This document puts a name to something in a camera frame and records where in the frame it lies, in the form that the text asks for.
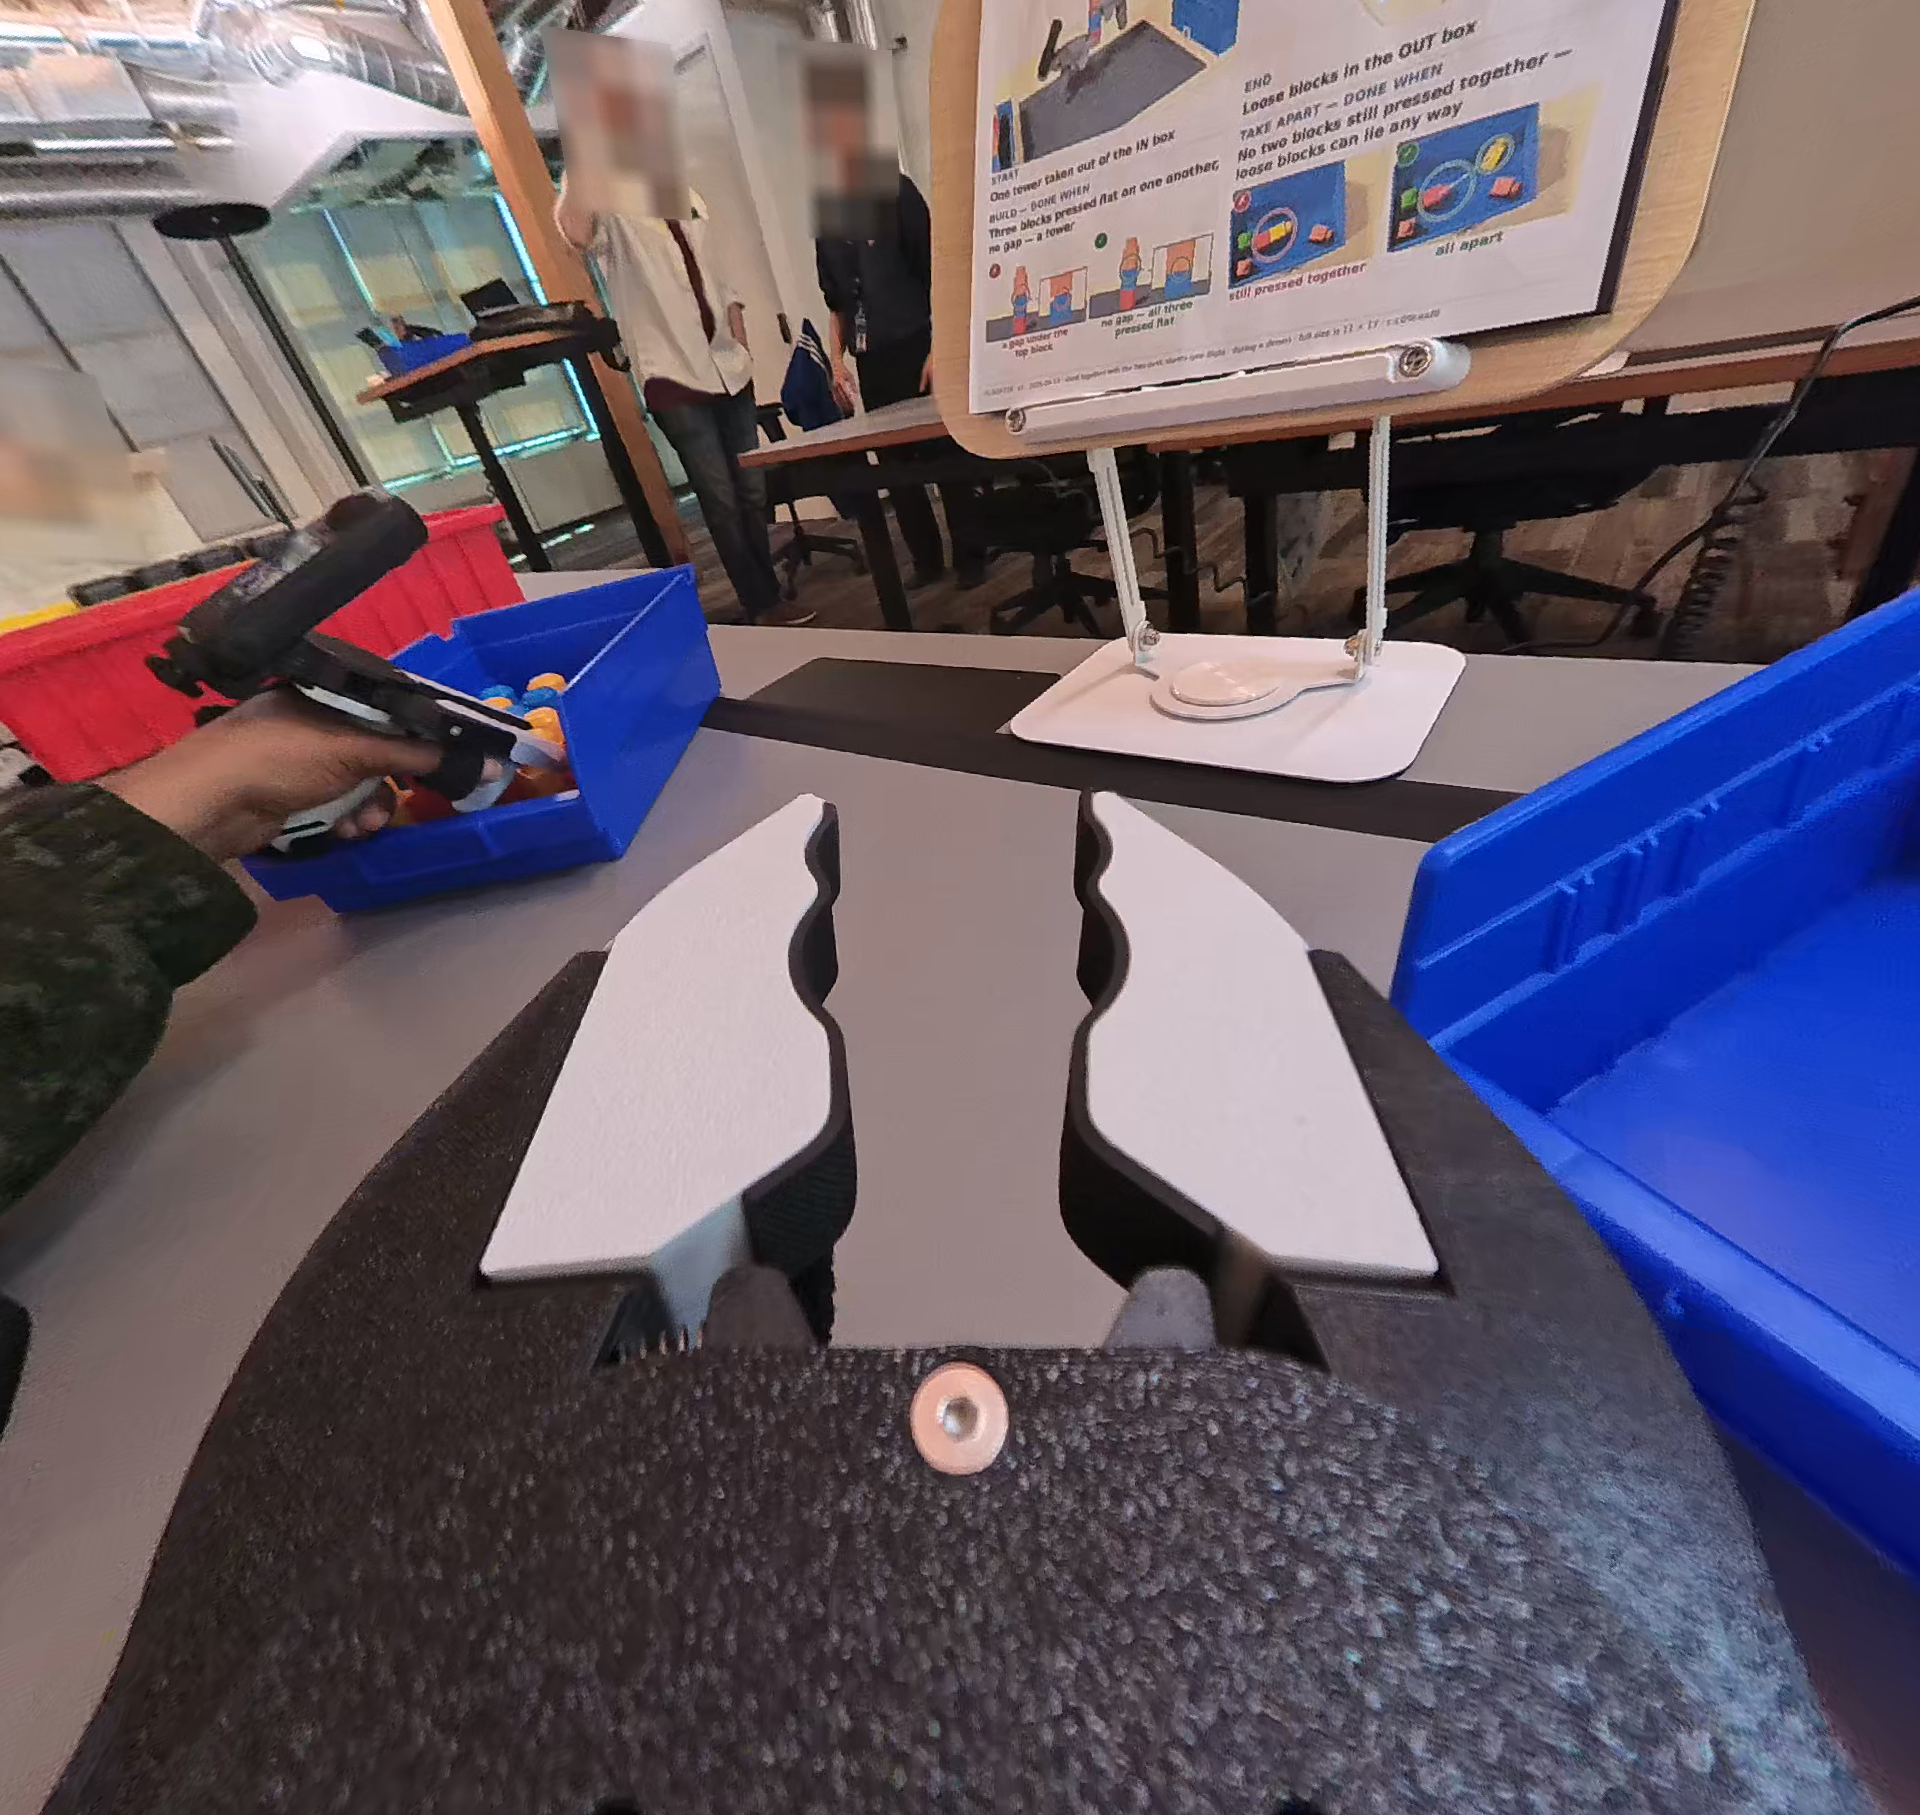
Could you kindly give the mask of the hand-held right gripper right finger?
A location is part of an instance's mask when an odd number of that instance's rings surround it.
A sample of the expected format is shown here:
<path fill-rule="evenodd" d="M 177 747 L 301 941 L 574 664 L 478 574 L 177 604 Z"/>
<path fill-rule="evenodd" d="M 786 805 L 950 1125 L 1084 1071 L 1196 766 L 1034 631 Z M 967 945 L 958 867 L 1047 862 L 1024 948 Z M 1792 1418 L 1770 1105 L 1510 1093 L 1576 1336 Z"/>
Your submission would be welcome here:
<path fill-rule="evenodd" d="M 1075 1249 L 1118 1285 L 1181 1268 L 1251 1309 L 1282 1285 L 1437 1294 L 1435 1233 L 1282 912 L 1113 792 L 1081 797 L 1073 890 Z"/>

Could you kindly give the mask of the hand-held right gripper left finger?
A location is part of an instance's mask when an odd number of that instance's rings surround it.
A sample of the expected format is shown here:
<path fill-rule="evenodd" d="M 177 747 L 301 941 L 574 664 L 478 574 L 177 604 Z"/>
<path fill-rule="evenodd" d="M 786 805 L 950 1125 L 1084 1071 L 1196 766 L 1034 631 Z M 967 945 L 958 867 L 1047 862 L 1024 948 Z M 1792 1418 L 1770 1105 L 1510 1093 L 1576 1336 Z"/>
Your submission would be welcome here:
<path fill-rule="evenodd" d="M 608 944 L 479 1256 L 487 1287 L 631 1279 L 659 1332 L 778 1273 L 813 1340 L 858 1175 L 829 997 L 839 819 L 802 794 L 662 889 Z"/>

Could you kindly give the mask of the pile of mega blocks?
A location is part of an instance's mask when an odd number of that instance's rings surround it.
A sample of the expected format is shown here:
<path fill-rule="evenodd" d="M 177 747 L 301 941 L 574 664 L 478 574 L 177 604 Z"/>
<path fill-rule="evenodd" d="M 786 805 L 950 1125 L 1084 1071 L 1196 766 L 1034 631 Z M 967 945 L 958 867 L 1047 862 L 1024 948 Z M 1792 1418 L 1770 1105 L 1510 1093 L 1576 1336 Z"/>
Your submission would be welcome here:
<path fill-rule="evenodd" d="M 564 736 L 568 732 L 558 714 L 558 697 L 568 691 L 569 680 L 560 673 L 547 671 L 534 675 L 527 683 L 493 681 L 482 689 L 478 701 L 500 714 L 519 714 L 536 726 L 551 726 Z M 424 824 L 450 819 L 455 815 L 450 798 L 419 783 L 407 785 L 390 780 L 393 798 L 392 827 Z M 519 774 L 513 789 L 499 805 L 514 805 L 534 798 L 575 794 L 577 787 L 572 774 Z"/>

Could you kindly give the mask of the blue plastic bin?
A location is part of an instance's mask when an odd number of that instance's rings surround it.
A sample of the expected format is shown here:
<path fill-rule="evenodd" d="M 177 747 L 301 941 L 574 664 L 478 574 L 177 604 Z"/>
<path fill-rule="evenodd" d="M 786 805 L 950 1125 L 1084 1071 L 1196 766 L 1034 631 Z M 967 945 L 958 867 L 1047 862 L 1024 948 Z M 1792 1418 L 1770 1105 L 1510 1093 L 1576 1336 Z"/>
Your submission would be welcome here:
<path fill-rule="evenodd" d="M 1919 1567 L 1919 599 L 1433 846 L 1394 1004 L 1692 1393 Z"/>
<path fill-rule="evenodd" d="M 719 695 L 688 566 L 463 617 L 450 636 L 424 636 L 395 659 L 466 697 L 565 675 L 556 714 L 572 791 L 392 824 L 326 853 L 246 859 L 273 900 L 318 897 L 338 915 L 359 915 L 615 862 Z"/>

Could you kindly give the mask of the person's left forearm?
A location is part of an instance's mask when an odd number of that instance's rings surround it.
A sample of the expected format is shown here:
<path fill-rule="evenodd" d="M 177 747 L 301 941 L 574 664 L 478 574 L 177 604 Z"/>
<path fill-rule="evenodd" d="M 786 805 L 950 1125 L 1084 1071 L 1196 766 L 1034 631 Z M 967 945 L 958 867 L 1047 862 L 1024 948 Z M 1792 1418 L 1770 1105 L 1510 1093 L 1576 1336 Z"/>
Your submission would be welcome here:
<path fill-rule="evenodd" d="M 258 912 L 228 867 L 93 785 L 3 813 L 3 1206 L 154 1061 L 173 1000 Z"/>

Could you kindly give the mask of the person's left hand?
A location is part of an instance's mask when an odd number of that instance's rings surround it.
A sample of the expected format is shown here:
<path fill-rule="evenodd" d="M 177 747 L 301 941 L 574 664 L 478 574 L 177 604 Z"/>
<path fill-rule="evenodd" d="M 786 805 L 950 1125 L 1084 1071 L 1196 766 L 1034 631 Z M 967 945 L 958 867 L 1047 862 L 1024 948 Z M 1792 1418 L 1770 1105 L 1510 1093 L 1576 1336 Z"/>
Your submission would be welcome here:
<path fill-rule="evenodd" d="M 178 744 L 98 787 L 160 823 L 218 863 L 269 850 L 298 815 L 366 797 L 331 824 L 341 843 L 382 833 L 393 815 L 392 783 L 438 770 L 441 749 L 378 735 L 294 691 L 228 710 Z"/>

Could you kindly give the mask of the row of black cases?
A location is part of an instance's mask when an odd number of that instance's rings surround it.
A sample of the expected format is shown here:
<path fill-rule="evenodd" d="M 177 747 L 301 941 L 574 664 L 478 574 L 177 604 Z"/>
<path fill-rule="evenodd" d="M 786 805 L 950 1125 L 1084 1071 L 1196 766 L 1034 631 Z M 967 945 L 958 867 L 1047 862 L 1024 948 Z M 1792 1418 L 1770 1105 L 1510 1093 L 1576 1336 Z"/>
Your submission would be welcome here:
<path fill-rule="evenodd" d="M 128 568 L 75 582 L 65 589 L 65 599 L 78 608 L 89 608 L 118 603 L 131 599 L 133 595 L 173 588 L 182 582 L 228 577 L 232 571 L 249 566 L 255 560 L 277 556 L 287 548 L 291 540 L 291 530 L 264 530 L 216 540 L 181 555 L 167 555 L 156 560 L 133 564 Z"/>

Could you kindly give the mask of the red plastic bin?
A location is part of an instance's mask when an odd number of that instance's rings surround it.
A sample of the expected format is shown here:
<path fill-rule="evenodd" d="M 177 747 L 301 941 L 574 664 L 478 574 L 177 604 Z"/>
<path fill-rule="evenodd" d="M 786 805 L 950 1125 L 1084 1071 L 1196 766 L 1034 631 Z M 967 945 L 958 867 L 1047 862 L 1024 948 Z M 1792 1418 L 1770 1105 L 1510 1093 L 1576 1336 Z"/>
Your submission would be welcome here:
<path fill-rule="evenodd" d="M 430 544 L 375 584 L 325 631 L 384 657 L 455 622 L 523 603 L 503 550 L 500 506 L 427 516 Z M 244 571 L 227 564 L 13 628 L 3 639 L 3 724 L 53 778 L 89 780 L 133 766 L 194 728 L 205 698 L 184 698 L 149 669 L 181 620 Z"/>

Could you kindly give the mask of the wooden standing desk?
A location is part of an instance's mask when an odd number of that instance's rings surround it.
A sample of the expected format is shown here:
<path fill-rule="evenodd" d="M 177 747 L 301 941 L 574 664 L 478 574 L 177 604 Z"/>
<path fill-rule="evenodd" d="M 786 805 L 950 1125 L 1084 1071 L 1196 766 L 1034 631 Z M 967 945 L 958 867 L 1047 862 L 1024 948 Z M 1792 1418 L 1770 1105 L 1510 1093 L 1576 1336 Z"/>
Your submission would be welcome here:
<path fill-rule="evenodd" d="M 582 388 L 588 420 L 618 489 L 618 502 L 631 520 L 648 566 L 667 568 L 691 562 L 674 489 L 648 436 L 618 328 L 612 318 L 596 314 L 588 303 L 575 317 L 558 322 L 511 335 L 473 336 L 416 368 L 376 377 L 360 392 L 359 404 L 382 405 L 395 420 L 452 413 L 468 436 L 523 562 L 534 574 L 551 574 L 549 538 L 527 516 L 482 415 L 487 399 L 523 384 L 543 368 L 564 368 Z"/>

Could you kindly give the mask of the black floor lamp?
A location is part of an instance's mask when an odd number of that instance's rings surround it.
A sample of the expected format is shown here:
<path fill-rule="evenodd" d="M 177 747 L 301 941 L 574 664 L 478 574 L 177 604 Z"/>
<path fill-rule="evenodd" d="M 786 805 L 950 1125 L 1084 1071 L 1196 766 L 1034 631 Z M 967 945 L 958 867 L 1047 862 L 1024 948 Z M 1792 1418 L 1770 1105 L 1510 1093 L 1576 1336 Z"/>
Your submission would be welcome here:
<path fill-rule="evenodd" d="M 304 366 L 246 240 L 271 225 L 265 209 L 214 202 L 154 217 L 158 262 L 178 291 L 165 295 L 182 336 L 246 438 L 274 499 L 301 518 L 333 480 L 331 444 L 310 447 L 314 405 Z"/>

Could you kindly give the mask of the wooden office table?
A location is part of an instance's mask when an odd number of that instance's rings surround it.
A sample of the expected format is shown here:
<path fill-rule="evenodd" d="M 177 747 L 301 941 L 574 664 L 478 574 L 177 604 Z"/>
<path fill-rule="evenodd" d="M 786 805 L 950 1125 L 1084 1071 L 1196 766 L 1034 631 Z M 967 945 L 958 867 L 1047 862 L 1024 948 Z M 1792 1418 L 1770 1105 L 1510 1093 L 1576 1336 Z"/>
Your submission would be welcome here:
<path fill-rule="evenodd" d="M 896 555 L 886 497 L 911 486 L 976 482 L 984 465 L 947 436 L 940 402 L 931 396 L 854 415 L 799 438 L 765 444 L 741 458 L 748 473 L 767 473 L 806 499 L 846 499 L 854 511 L 882 628 L 914 631 L 914 613 Z"/>

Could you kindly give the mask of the blue jacket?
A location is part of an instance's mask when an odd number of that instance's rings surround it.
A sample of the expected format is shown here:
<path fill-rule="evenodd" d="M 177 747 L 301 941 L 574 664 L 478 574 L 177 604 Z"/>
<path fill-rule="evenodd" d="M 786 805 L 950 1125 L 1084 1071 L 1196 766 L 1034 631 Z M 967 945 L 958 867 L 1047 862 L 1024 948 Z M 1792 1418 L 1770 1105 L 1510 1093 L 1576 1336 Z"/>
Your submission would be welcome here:
<path fill-rule="evenodd" d="M 780 382 L 780 413 L 802 433 L 829 429 L 851 415 L 833 378 L 829 347 L 803 318 Z"/>

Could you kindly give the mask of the wooden pillar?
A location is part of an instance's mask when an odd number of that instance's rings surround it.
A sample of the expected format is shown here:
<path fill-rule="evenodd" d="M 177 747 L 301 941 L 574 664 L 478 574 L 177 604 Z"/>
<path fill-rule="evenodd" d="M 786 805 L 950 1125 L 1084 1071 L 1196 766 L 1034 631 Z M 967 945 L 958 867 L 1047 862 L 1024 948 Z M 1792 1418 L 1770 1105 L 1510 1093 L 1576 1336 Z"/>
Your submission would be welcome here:
<path fill-rule="evenodd" d="M 419 0 L 493 174 L 543 291 L 599 311 L 595 280 L 556 222 L 558 194 L 527 120 L 485 0 Z M 674 492 L 628 373 L 588 353 L 582 388 L 603 455 L 654 566 L 691 562 Z"/>

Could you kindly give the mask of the black office chair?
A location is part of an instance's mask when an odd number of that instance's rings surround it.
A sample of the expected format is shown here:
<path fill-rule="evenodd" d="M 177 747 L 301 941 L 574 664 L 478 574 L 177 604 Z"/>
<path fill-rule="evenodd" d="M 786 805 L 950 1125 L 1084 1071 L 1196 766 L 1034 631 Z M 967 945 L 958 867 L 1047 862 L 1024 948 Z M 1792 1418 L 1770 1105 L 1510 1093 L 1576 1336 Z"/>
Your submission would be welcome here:
<path fill-rule="evenodd" d="M 1091 476 L 1021 473 L 1002 484 L 967 484 L 957 495 L 963 574 L 979 579 L 1002 559 L 1029 562 L 1029 584 L 987 613 L 987 631 L 1014 636 L 1048 617 L 1095 640 L 1103 639 L 1101 604 L 1118 604 L 1111 577 L 1075 562 L 1081 553 L 1106 553 L 1099 494 Z"/>
<path fill-rule="evenodd" d="M 1625 628 L 1631 640 L 1656 636 L 1658 603 L 1644 588 L 1588 579 L 1541 562 L 1512 559 L 1504 541 L 1504 530 L 1480 530 L 1462 559 L 1392 579 L 1388 584 L 1388 634 L 1402 636 L 1415 624 L 1459 607 L 1470 624 L 1493 622 L 1509 650 L 1526 652 L 1536 648 L 1536 640 L 1521 604 L 1527 599 L 1543 599 L 1603 604 L 1618 613 L 1614 628 Z"/>

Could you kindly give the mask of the printed instruction sheet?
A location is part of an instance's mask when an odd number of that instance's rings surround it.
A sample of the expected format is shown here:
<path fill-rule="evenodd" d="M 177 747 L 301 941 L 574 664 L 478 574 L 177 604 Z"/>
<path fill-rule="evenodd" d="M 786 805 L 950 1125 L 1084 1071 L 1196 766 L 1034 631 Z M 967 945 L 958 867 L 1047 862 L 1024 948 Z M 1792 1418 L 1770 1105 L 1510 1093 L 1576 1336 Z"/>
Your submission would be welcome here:
<path fill-rule="evenodd" d="M 1673 0 L 982 0 L 979 415 L 1604 314 Z"/>

